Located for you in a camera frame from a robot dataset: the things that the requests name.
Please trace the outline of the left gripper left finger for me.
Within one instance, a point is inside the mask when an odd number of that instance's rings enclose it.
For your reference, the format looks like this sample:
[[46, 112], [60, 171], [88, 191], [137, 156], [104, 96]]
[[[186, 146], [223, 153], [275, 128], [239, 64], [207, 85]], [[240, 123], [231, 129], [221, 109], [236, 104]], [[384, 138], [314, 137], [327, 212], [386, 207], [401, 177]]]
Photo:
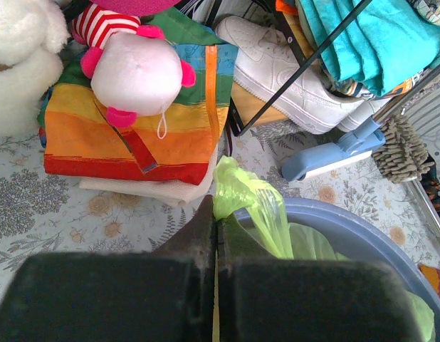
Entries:
[[31, 256], [0, 304], [0, 341], [210, 341], [215, 243], [206, 196], [153, 252]]

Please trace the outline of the green trash bag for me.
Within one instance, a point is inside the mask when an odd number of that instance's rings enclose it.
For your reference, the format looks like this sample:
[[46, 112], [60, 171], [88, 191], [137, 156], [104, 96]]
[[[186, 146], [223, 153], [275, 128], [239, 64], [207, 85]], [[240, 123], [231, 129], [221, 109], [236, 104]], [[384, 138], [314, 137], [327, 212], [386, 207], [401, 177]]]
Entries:
[[236, 331], [248, 341], [434, 341], [434, 312], [383, 264], [353, 261], [288, 221], [268, 182], [222, 157], [214, 216], [250, 214], [271, 258], [234, 268]]

